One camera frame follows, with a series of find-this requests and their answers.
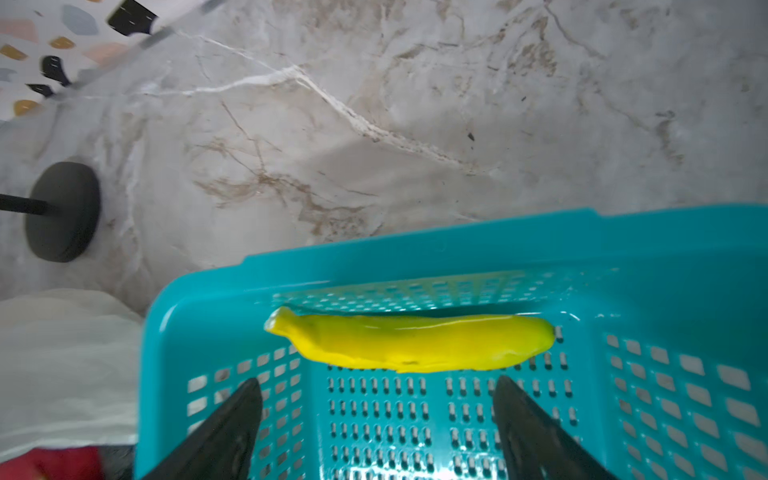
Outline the white plastic bag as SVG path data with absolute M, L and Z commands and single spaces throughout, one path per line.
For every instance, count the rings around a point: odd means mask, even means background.
M 143 324 L 99 291 L 2 301 L 2 460 L 38 447 L 136 443 Z

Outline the pink dragon fruit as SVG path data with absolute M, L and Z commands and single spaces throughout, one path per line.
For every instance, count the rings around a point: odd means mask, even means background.
M 103 480 L 96 447 L 35 448 L 1 463 L 1 480 Z

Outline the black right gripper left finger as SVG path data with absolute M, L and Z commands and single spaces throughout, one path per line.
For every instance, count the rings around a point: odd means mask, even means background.
M 249 379 L 145 477 L 246 479 L 262 410 L 260 384 Z

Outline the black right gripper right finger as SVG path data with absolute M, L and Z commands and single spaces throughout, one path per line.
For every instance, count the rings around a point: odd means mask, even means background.
M 616 479 L 507 376 L 493 409 L 510 479 Z

